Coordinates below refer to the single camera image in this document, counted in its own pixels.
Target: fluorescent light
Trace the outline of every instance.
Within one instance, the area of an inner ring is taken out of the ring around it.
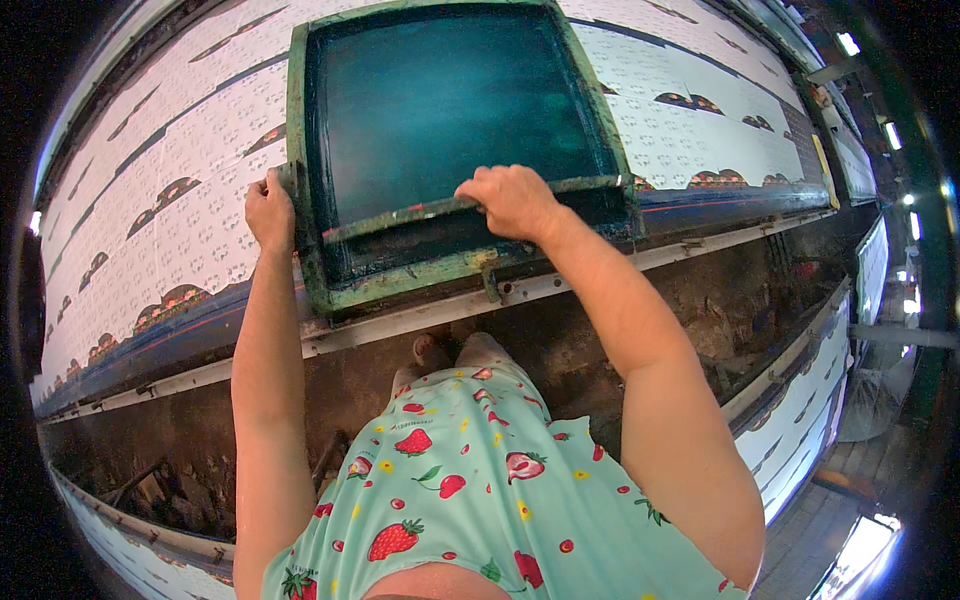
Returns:
[[[913,239],[920,239],[920,218],[916,212],[910,213],[910,232],[913,233]]]
[[[856,42],[853,41],[853,36],[850,34],[837,34],[837,39],[840,40],[840,45],[843,46],[843,50],[847,53],[848,57],[860,54],[860,46],[856,45]]]
[[[887,132],[887,139],[890,140],[891,148],[899,150],[903,147],[903,144],[900,143],[900,137],[897,135],[897,126],[894,125],[893,121],[887,121],[883,129]]]

